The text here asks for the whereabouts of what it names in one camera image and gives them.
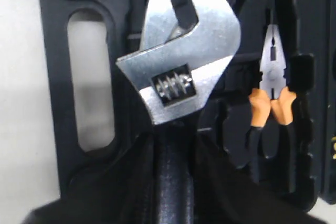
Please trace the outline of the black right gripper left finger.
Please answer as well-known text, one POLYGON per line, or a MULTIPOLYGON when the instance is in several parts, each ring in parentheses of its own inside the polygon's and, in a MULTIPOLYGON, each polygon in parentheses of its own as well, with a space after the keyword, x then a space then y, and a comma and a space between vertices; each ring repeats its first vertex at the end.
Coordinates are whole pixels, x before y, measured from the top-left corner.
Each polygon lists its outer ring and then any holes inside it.
POLYGON ((161 125, 82 185, 32 210, 23 223, 162 223, 161 125))

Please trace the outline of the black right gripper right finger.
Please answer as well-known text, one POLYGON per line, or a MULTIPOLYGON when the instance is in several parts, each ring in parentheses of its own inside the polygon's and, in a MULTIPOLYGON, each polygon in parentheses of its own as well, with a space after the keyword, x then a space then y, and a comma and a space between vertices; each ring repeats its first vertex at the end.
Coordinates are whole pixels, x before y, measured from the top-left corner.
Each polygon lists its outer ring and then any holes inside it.
POLYGON ((186 130, 183 139, 193 190, 189 223, 324 222, 254 184, 208 138, 186 130))

